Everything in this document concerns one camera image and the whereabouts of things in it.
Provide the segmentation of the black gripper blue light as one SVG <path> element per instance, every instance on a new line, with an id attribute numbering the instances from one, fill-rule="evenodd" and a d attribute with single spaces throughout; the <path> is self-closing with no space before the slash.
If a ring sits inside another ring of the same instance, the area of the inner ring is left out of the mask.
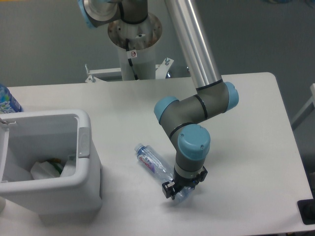
<path id="1" fill-rule="evenodd" d="M 172 182 L 164 182 L 162 191 L 165 197 L 175 199 L 176 191 L 181 191 L 184 187 L 192 187 L 193 189 L 203 182 L 208 174 L 208 171 L 203 166 L 200 170 L 194 172 L 184 171 L 178 165 L 174 166 L 174 174 Z"/>

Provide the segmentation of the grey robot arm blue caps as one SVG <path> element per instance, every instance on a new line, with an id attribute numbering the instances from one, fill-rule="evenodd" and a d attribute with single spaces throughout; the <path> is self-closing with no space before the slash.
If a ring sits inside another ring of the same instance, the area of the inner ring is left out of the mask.
<path id="1" fill-rule="evenodd" d="M 175 198 L 182 189 L 196 187 L 207 175 L 204 162 L 210 135 L 200 123 L 233 109 L 239 95 L 232 83 L 222 80 L 195 1 L 168 0 L 165 4 L 196 88 L 196 94 L 189 98 L 165 97 L 154 108 L 176 150 L 173 178 L 162 184 L 165 196 Z M 146 0 L 80 0 L 78 5 L 88 27 L 108 26 L 124 81 L 156 78 L 152 49 L 160 40 L 162 26 L 148 11 Z"/>

